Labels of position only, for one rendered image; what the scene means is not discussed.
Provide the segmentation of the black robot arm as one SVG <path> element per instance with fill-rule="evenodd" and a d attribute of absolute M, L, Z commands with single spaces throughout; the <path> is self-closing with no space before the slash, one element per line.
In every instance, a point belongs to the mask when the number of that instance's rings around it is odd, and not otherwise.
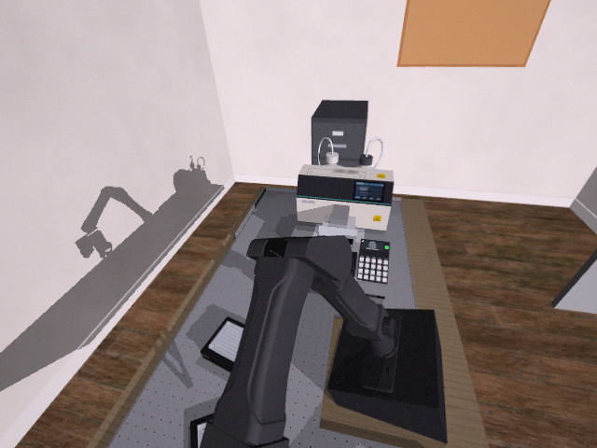
<path fill-rule="evenodd" d="M 287 380 L 310 288 L 342 316 L 352 336 L 366 339 L 361 386 L 394 391 L 402 314 L 386 311 L 359 286 L 350 273 L 352 249 L 344 235 L 254 239 L 246 255 L 257 261 L 252 298 L 200 448 L 288 448 Z"/>

